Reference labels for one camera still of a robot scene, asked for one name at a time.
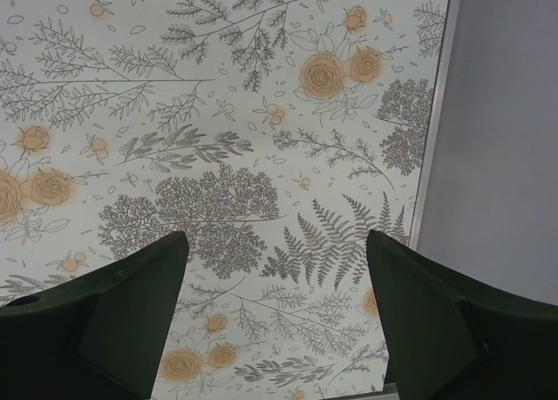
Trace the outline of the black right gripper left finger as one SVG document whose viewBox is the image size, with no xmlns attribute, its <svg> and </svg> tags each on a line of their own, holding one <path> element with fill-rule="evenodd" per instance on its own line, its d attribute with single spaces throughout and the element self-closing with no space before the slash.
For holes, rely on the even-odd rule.
<svg viewBox="0 0 558 400">
<path fill-rule="evenodd" d="M 187 268 L 172 232 L 1 308 L 3 399 L 148 399 Z"/>
</svg>

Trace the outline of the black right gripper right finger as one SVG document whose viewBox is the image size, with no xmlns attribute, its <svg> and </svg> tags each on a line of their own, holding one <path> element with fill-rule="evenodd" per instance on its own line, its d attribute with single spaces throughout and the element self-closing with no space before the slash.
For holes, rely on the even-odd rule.
<svg viewBox="0 0 558 400">
<path fill-rule="evenodd" d="M 555 399 L 557 307 L 431 261 L 379 231 L 366 254 L 402 399 Z"/>
</svg>

